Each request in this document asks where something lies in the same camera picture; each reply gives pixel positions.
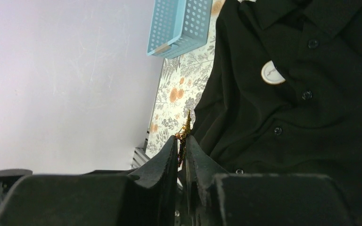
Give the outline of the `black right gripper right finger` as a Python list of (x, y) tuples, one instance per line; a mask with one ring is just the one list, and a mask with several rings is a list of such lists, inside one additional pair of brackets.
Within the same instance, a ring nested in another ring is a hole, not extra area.
[(188, 214), (194, 226), (351, 226), (336, 184), (320, 174), (228, 173), (194, 137), (185, 141)]

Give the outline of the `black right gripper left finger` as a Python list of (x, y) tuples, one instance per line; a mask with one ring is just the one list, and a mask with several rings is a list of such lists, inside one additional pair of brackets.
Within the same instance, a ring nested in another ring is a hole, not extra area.
[(0, 226), (172, 226), (177, 140), (133, 172), (28, 175), (0, 203)]

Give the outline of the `gold leaf brooch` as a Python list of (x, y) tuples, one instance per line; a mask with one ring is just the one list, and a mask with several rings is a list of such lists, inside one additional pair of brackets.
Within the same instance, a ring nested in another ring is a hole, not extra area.
[(186, 150), (186, 139), (191, 132), (191, 116), (190, 110), (188, 110), (187, 120), (185, 124), (183, 124), (182, 128), (178, 133), (175, 134), (176, 139), (179, 141), (179, 151), (177, 157), (177, 165), (181, 167), (182, 162), (185, 158), (185, 150)]

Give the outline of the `round white brooch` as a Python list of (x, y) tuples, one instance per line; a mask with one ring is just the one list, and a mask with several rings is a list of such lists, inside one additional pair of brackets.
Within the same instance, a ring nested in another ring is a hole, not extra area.
[(261, 69), (261, 77), (264, 82), (270, 85), (278, 85), (286, 81), (275, 67), (273, 61), (269, 61), (263, 65)]

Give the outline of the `black shirt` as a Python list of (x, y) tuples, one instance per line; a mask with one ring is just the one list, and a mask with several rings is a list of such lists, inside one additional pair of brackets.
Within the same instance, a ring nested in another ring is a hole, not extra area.
[(195, 116), (227, 171), (326, 174), (362, 226), (362, 0), (226, 0)]

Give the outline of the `light blue plastic basket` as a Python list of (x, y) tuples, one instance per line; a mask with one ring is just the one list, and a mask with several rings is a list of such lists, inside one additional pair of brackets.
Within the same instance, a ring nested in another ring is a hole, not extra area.
[(211, 0), (155, 0), (147, 55), (172, 59), (207, 43)]

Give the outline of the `aluminium frame rail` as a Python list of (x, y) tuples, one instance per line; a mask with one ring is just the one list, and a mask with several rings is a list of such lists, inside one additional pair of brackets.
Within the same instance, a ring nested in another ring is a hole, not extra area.
[(148, 137), (149, 137), (149, 129), (146, 132), (146, 137), (143, 146), (134, 148), (133, 158), (131, 162), (132, 169), (137, 169), (150, 160), (150, 157), (146, 153), (148, 146)]

